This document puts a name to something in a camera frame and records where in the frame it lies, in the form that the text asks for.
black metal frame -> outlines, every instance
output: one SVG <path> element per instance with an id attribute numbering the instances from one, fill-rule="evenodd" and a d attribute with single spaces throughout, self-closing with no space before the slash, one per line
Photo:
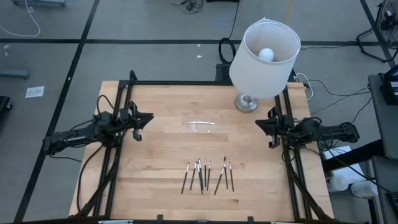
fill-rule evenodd
<path id="1" fill-rule="evenodd" d="M 119 81 L 118 85 L 118 92 L 116 94 L 116 100 L 114 104 L 114 114 L 117 114 L 120 108 L 121 104 L 121 96 L 125 88 L 127 88 L 127 93 L 126 93 L 126 101 L 124 102 L 124 108 L 128 108 L 128 102 L 130 101 L 131 98 L 131 93 L 132 93 L 132 88 L 133 85 L 219 85 L 219 86 L 225 86 L 225 85 L 232 85 L 231 82 L 191 82 L 191 81 L 134 81 L 131 83 L 129 80 L 121 80 Z M 284 101 L 285 101 L 285 107 L 287 114 L 290 116 L 293 116 L 292 114 L 292 109 L 290 105 L 290 98 L 289 98 L 289 92 L 287 87 L 283 91 L 284 95 Z M 280 96 L 275 97 L 275 103 L 276 103 L 276 108 L 278 114 L 281 116 L 283 114 L 282 112 L 282 105 L 280 102 Z M 297 171 L 298 174 L 295 173 L 294 168 L 291 164 L 290 161 L 290 154 L 289 154 L 289 142 L 286 141 L 286 139 L 282 138 L 282 145 L 283 145 L 283 150 L 284 150 L 284 157 L 285 157 L 285 164 L 286 164 L 286 170 L 288 172 L 288 182 L 289 182 L 289 190 L 290 190 L 290 198 L 292 201 L 292 209 L 294 213 L 294 220 L 296 222 L 301 222 L 301 223 L 341 223 L 335 220 L 325 220 L 322 217 L 320 217 L 319 220 L 314 220 L 312 219 L 312 210 L 309 206 L 309 201 L 314 202 L 314 199 L 311 197 L 309 192 L 306 190 L 305 186 L 305 177 L 304 177 L 304 172 L 303 172 L 303 167 L 302 167 L 302 160 L 300 157 L 300 152 L 299 151 L 294 151 L 295 154 L 295 163 L 297 166 Z M 112 165 L 112 173 L 108 172 L 108 165 L 109 165 L 109 160 L 110 160 L 110 155 L 111 155 L 111 148 L 107 148 L 105 155 L 104 155 L 104 160 L 103 160 L 103 165 L 102 165 L 102 170 L 101 170 L 101 175 L 99 178 L 99 188 L 97 191 L 94 193 L 92 198 L 90 200 L 93 200 L 93 198 L 97 198 L 93 201 L 93 203 L 90 203 L 91 205 L 93 204 L 93 216 L 92 217 L 87 217 L 89 214 L 89 210 L 85 210 L 84 212 L 78 213 L 75 218 L 77 218 L 79 221 L 83 222 L 85 221 L 84 217 L 87 218 L 88 222 L 92 222 L 93 220 L 98 220 L 97 217 L 101 217 L 102 220 L 110 220 L 111 216 L 111 209 L 112 209 L 112 203 L 113 203 L 113 197 L 114 197 L 114 191 L 115 191 L 115 186 L 116 186 L 116 180 L 117 180 L 117 174 L 118 174 L 118 167 L 119 167 L 119 161 L 121 157 L 121 148 L 122 148 L 122 142 L 118 144 L 116 147 L 116 152 L 114 156 L 114 161 Z M 299 190 L 303 194 L 303 204 L 304 204 L 304 210 L 305 210 L 305 216 L 306 218 L 301 218 L 300 217 L 300 212 L 299 212 L 299 202 L 297 200 L 297 194 L 295 190 L 295 183 L 297 183 L 297 180 L 301 183 L 300 185 L 297 185 Z M 99 210 L 101 206 L 101 196 L 103 191 L 105 190 L 105 187 L 109 183 L 109 191 L 108 191 L 108 200 L 106 202 L 106 210 L 105 214 L 103 216 L 99 216 Z M 78 223 L 76 222 L 75 218 L 67 218 L 67 219 L 61 219 L 61 220 L 52 220 L 53 222 L 59 222 L 59 223 Z M 50 220 L 43 220 L 39 222 L 27 222 L 27 223 L 48 223 Z M 135 223 L 199 223 L 198 220 L 192 220 L 192 221 L 176 221 L 176 220 L 163 220 L 163 215 L 158 215 L 157 220 L 134 220 Z M 212 222 L 208 221 L 207 223 L 270 223 L 270 222 L 255 222 L 253 217 L 248 217 L 247 222 Z"/>

silver lamp base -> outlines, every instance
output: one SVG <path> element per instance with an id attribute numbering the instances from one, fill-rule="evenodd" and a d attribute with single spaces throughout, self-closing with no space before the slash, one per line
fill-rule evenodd
<path id="1" fill-rule="evenodd" d="M 235 98 L 235 107 L 242 113 L 251 113 L 259 106 L 259 100 L 246 96 L 243 93 L 238 93 Z"/>

white cable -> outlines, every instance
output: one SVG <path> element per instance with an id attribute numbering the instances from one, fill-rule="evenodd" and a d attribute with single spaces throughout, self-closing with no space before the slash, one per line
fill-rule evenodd
<path id="1" fill-rule="evenodd" d="M 37 34 L 36 34 L 36 35 L 21 35 L 21 34 L 15 34 L 15 33 L 13 33 L 13 32 L 10 32 L 10 31 L 6 30 L 6 28 L 4 28 L 2 25 L 0 25 L 0 28 L 1 28 L 4 32 L 6 32 L 6 33 L 8 33 L 8 34 L 11 34 L 11 35 L 14 35 L 14 36 L 17 36 L 17 37 L 38 37 L 39 34 L 40 34 L 40 31 L 41 31 L 41 30 L 40 30 L 40 26 L 37 24 L 35 18 L 33 18 L 32 13 L 30 12 L 29 7 L 27 6 L 27 0 L 25 0 L 25 6 L 26 6 L 27 12 L 29 13 L 30 17 L 32 18 L 33 22 L 35 23 L 35 25 L 36 25 L 36 27 L 37 27 L 37 30 L 38 30 L 38 31 L 37 31 Z"/>
<path id="2" fill-rule="evenodd" d="M 310 81 L 309 81 L 308 78 L 307 78 L 304 74 L 302 74 L 302 73 L 297 73 L 296 76 L 297 76 L 297 75 L 302 75 L 302 76 L 305 78 L 305 81 L 308 83 L 308 86 L 310 87 L 310 91 L 311 91 L 311 96 L 310 96 L 309 98 L 307 98 L 307 101 L 308 101 L 308 100 L 311 100 L 311 98 L 313 97 L 313 90 L 312 90 Z"/>

white label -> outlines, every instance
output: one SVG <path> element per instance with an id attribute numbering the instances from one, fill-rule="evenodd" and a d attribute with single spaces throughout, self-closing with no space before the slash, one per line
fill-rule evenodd
<path id="1" fill-rule="evenodd" d="M 44 86 L 32 87 L 26 89 L 25 98 L 41 97 L 44 94 Z"/>

wooden tabletop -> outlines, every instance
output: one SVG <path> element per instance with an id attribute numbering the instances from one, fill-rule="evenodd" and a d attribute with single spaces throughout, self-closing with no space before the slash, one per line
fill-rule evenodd
<path id="1" fill-rule="evenodd" d="M 103 82 L 100 94 L 113 101 L 117 86 L 118 82 Z M 141 131 L 141 142 L 133 140 L 131 131 L 124 138 L 111 218 L 155 220 L 162 214 L 165 220 L 247 221 L 253 216 L 255 221 L 294 221 L 282 146 L 269 149 L 270 139 L 254 124 L 256 119 L 267 119 L 275 101 L 260 100 L 256 111 L 244 114 L 234 107 L 236 94 L 234 86 L 133 86 L 132 100 L 139 111 L 154 113 L 155 118 Z M 294 117 L 309 117 L 303 85 L 289 83 L 289 95 Z M 105 100 L 99 107 L 112 112 Z M 193 121 L 214 124 L 199 126 L 195 132 Z M 83 161 L 99 145 L 87 146 Z M 316 150 L 314 144 L 309 148 Z M 84 170 L 81 206 L 98 186 L 104 151 L 95 155 Z M 308 150 L 302 150 L 301 155 L 307 188 L 332 217 L 321 160 Z M 224 156 L 233 166 L 234 192 L 228 172 L 229 190 L 223 177 L 214 196 Z M 212 168 L 209 191 L 203 195 L 197 173 L 189 190 L 198 158 L 202 169 L 205 159 L 211 161 Z M 187 183 L 180 194 L 188 162 Z M 301 194 L 296 191 L 301 202 Z M 103 195 L 102 212 L 107 195 Z M 75 193 L 70 214 L 76 212 Z"/>

